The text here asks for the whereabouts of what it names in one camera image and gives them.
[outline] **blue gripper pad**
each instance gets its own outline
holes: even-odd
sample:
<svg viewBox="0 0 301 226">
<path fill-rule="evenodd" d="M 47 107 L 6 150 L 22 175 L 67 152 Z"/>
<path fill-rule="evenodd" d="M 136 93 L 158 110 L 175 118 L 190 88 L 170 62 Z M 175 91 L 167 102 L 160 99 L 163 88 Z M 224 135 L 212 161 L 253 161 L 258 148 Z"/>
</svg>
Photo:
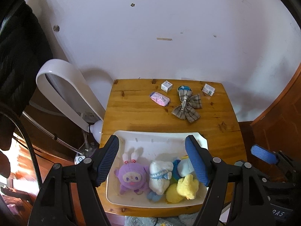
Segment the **blue gripper pad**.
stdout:
<svg viewBox="0 0 301 226">
<path fill-rule="evenodd" d="M 109 171 L 119 150 L 119 139 L 117 136 L 112 135 L 101 150 L 103 151 L 101 154 L 102 159 L 97 168 L 98 175 L 96 178 L 98 186 L 108 177 Z"/>
<path fill-rule="evenodd" d="M 268 150 L 266 150 L 263 147 L 260 147 L 259 145 L 255 144 L 251 148 L 251 154 L 256 156 L 257 158 L 265 161 L 268 164 L 277 164 L 278 159 L 276 155 Z"/>
<path fill-rule="evenodd" d="M 186 137 L 185 139 L 185 149 L 193 166 L 193 169 L 195 170 L 198 181 L 208 187 L 210 180 L 208 179 L 208 173 L 205 163 L 203 162 L 192 140 L 189 137 Z"/>
</svg>

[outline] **yellow plush toy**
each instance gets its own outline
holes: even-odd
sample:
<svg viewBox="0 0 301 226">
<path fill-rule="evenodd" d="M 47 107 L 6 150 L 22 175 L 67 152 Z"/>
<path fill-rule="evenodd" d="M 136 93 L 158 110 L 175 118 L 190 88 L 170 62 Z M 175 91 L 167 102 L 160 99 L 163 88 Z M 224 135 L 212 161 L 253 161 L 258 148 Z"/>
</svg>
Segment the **yellow plush toy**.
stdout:
<svg viewBox="0 0 301 226">
<path fill-rule="evenodd" d="M 177 193 L 187 199 L 195 199 L 199 189 L 199 181 L 193 179 L 192 174 L 188 174 L 185 178 L 180 178 L 177 185 Z"/>
<path fill-rule="evenodd" d="M 167 188 L 165 197 L 169 203 L 179 203 L 181 200 L 184 199 L 184 197 L 180 196 L 177 193 L 176 183 L 173 183 L 171 186 Z"/>
</svg>

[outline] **pink package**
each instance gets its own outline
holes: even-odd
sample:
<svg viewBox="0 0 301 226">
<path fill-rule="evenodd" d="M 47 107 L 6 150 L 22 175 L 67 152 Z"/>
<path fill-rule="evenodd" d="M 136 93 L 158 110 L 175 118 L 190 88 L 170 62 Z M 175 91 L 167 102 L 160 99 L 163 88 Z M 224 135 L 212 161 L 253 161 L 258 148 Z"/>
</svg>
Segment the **pink package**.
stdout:
<svg viewBox="0 0 301 226">
<path fill-rule="evenodd" d="M 158 93 L 158 92 L 152 92 L 150 94 L 150 98 L 152 100 L 154 100 L 158 105 L 161 105 L 161 106 L 166 106 L 168 105 L 170 99 L 164 95 L 162 95 L 161 93 Z"/>
</svg>

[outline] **white wall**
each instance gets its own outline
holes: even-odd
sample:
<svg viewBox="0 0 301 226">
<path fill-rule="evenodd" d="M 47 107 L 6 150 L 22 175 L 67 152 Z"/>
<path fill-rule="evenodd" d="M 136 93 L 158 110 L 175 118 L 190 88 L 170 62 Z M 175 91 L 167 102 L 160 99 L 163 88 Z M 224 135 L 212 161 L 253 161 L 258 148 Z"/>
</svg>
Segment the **white wall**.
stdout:
<svg viewBox="0 0 301 226">
<path fill-rule="evenodd" d="M 216 81 L 238 121 L 250 121 L 276 99 L 301 62 L 300 29 L 280 0 L 27 3 L 55 57 L 80 68 L 103 106 L 115 79 Z M 53 32 L 53 25 L 60 31 Z"/>
</svg>

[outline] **bunny ear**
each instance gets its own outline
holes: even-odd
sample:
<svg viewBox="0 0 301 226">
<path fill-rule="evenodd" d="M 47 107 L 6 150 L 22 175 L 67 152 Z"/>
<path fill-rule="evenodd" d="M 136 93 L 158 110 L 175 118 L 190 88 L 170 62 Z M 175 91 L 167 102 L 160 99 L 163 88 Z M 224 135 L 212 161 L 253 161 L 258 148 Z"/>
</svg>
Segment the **bunny ear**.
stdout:
<svg viewBox="0 0 301 226">
<path fill-rule="evenodd" d="M 127 153 L 124 153 L 122 155 L 122 159 L 123 159 L 124 164 L 128 164 L 128 154 Z"/>
<path fill-rule="evenodd" d="M 138 157 L 139 157 L 138 152 L 137 152 L 137 151 L 134 151 L 134 152 L 132 153 L 132 156 L 131 156 L 131 161 L 132 161 L 133 163 L 135 163 L 136 160 L 138 159 Z"/>
</svg>

